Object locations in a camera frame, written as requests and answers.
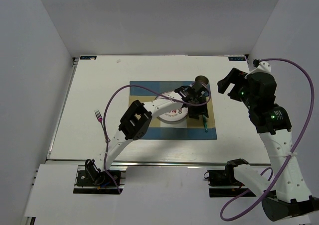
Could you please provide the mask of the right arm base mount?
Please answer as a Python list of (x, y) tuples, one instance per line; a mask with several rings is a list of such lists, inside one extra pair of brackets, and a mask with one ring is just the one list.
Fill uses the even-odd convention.
[(231, 182), (224, 170), (207, 170), (203, 177), (208, 182), (210, 198), (235, 198), (242, 193), (243, 197), (256, 196), (242, 183)]

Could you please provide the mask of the right blue corner label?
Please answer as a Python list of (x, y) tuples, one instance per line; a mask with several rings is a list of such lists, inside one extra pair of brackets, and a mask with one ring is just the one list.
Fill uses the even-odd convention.
[(246, 61), (245, 57), (228, 57), (229, 61)]

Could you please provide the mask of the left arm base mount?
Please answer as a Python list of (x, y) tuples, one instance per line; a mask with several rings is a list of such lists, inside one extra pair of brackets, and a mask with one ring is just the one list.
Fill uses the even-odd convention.
[(109, 170), (115, 182), (105, 173), (93, 181), (86, 170), (79, 170), (74, 184), (74, 194), (119, 195), (125, 184), (126, 172)]

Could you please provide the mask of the white plate red lettering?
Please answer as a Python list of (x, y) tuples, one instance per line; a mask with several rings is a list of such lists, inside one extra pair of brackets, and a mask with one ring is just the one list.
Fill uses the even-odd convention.
[(180, 108), (164, 113), (158, 117), (160, 127), (187, 128), (188, 108)]

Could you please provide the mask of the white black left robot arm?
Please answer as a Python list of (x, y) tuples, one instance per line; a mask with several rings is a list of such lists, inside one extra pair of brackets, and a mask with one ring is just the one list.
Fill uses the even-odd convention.
[[(116, 133), (113, 137), (109, 137), (106, 127), (107, 111), (115, 95), (128, 87), (147, 90), (158, 95), (159, 98), (144, 103), (139, 100), (133, 101), (121, 117)], [(153, 119), (182, 108), (199, 108), (196, 112), (202, 115), (204, 114), (203, 107), (207, 105), (210, 99), (209, 86), (201, 81), (193, 82), (189, 86), (181, 86), (170, 92), (167, 96), (140, 85), (126, 85), (119, 88), (111, 96), (101, 117), (106, 147), (96, 158), (98, 164), (95, 164), (95, 159), (87, 159), (85, 161), (85, 171), (88, 179), (96, 186), (103, 185), (110, 180), (116, 184), (114, 177), (109, 172), (110, 166), (125, 147), (146, 135)]]

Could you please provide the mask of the green handled table knife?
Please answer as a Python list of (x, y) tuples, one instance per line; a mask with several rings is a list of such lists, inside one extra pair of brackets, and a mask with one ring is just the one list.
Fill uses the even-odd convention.
[(203, 125), (205, 132), (208, 132), (207, 117), (205, 115), (203, 115)]

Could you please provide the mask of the blue corner label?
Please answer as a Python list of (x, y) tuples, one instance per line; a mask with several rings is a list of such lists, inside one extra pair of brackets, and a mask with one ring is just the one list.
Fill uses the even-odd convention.
[(93, 55), (82, 55), (79, 58), (80, 60), (96, 60), (97, 56), (93, 56)]
[(228, 57), (229, 61), (246, 61), (245, 57)]

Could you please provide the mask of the iridescent metal fork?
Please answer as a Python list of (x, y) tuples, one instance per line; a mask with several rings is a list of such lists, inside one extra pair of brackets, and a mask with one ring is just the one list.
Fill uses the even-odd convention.
[(105, 133), (105, 129), (104, 129), (104, 126), (103, 126), (103, 118), (102, 118), (102, 115), (100, 113), (99, 110), (94, 110), (94, 113), (95, 113), (95, 116), (96, 116), (96, 119), (97, 121), (100, 123), (101, 127), (102, 127), (102, 131), (103, 131), (103, 134), (104, 134), (104, 138), (107, 142), (110, 142), (108, 136), (106, 135)]

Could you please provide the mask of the left blue corner label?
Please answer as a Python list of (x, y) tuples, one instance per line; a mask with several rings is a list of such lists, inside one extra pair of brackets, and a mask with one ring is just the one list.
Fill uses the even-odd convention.
[(93, 56), (93, 55), (82, 55), (79, 58), (80, 60), (96, 60), (97, 56)]

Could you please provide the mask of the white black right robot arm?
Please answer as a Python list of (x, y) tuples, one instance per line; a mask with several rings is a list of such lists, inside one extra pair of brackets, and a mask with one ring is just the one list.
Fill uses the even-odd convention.
[(277, 84), (267, 72), (245, 73), (233, 68), (217, 83), (223, 94), (230, 84), (234, 87), (228, 96), (243, 102), (249, 118), (262, 140), (274, 178), (268, 181), (251, 168), (244, 159), (228, 161), (225, 178), (232, 185), (239, 182), (258, 196), (267, 218), (273, 222), (316, 212), (319, 200), (307, 187), (292, 152), (291, 122), (287, 111), (275, 103)]

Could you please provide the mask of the metal cup white sleeve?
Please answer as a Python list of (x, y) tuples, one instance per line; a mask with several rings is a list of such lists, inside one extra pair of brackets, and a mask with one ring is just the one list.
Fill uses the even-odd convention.
[(209, 79), (207, 77), (203, 76), (203, 75), (197, 76), (195, 78), (195, 81), (205, 85), (206, 87), (209, 86)]

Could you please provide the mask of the blue beige checked placemat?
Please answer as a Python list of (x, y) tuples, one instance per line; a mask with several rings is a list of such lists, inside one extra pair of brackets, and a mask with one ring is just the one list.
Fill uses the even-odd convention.
[[(188, 86), (191, 81), (130, 81), (131, 85), (140, 85), (155, 92), (169, 95), (169, 93), (181, 86)], [(205, 132), (203, 116), (199, 119), (192, 119), (187, 116), (187, 128), (160, 127), (160, 120), (153, 119), (143, 136), (144, 140), (216, 140), (217, 132), (213, 111), (213, 103), (207, 104), (209, 117), (207, 117), (208, 132)]]

